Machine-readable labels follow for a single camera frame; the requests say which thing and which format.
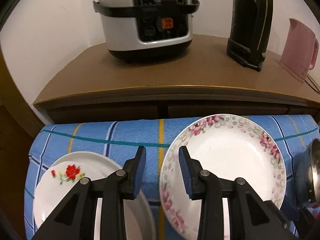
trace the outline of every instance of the pink kettle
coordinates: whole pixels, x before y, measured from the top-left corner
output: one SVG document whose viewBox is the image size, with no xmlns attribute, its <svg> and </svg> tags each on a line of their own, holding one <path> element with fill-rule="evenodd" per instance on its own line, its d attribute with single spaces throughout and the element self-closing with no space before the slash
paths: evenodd
<svg viewBox="0 0 320 240">
<path fill-rule="evenodd" d="M 319 43 L 309 27 L 296 19 L 290 19 L 290 29 L 279 64 L 301 83 L 308 70 L 315 67 Z"/>
</svg>

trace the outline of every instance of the silver bolt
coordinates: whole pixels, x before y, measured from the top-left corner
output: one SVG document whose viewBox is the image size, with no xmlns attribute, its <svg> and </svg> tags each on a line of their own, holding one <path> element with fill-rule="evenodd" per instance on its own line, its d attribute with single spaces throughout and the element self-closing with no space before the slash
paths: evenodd
<svg viewBox="0 0 320 240">
<path fill-rule="evenodd" d="M 238 178 L 237 179 L 237 183 L 240 184 L 240 185 L 243 185 L 243 184 L 245 184 L 245 179 L 244 178 Z"/>
<path fill-rule="evenodd" d="M 81 183 L 82 185 L 88 184 L 88 182 L 89 182 L 89 179 L 88 179 L 88 178 L 82 178 L 82 179 L 80 180 L 80 183 Z"/>
<path fill-rule="evenodd" d="M 117 170 L 116 171 L 116 175 L 119 176 L 119 177 L 122 177 L 125 175 L 125 171 L 124 170 Z"/>
<path fill-rule="evenodd" d="M 202 176 L 204 176 L 204 177 L 207 177 L 207 176 L 210 175 L 210 172 L 207 171 L 207 170 L 202 170 L 202 171 L 200 171 L 200 174 L 201 174 Z"/>
</svg>

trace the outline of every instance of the metal pot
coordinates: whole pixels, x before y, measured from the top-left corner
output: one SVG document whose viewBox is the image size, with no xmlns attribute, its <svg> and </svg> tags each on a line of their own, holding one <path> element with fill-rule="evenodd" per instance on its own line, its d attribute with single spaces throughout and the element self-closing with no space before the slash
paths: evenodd
<svg viewBox="0 0 320 240">
<path fill-rule="evenodd" d="M 295 173 L 297 198 L 301 206 L 320 204 L 320 140 L 309 144 Z"/>
</svg>

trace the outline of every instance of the white rice cooker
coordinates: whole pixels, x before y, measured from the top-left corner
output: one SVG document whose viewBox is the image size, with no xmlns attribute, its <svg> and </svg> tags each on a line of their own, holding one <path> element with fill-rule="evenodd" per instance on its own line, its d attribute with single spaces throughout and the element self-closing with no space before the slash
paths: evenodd
<svg viewBox="0 0 320 240">
<path fill-rule="evenodd" d="M 182 52 L 192 41 L 198 0 L 98 0 L 106 43 L 117 58 L 131 60 Z"/>
</svg>

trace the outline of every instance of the white wall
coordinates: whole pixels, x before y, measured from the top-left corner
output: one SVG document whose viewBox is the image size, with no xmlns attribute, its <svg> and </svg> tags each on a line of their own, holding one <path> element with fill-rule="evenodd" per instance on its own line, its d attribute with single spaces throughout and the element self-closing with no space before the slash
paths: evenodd
<svg viewBox="0 0 320 240">
<path fill-rule="evenodd" d="M 92 1 L 21 0 L 0 32 L 10 74 L 31 108 L 43 87 L 68 62 L 87 47 L 104 42 L 100 16 Z M 194 33 L 228 38 L 232 0 L 199 1 Z M 282 54 L 289 18 L 305 23 L 320 39 L 320 25 L 303 0 L 274 0 L 269 50 Z M 320 59 L 310 74 L 320 84 Z"/>
</svg>

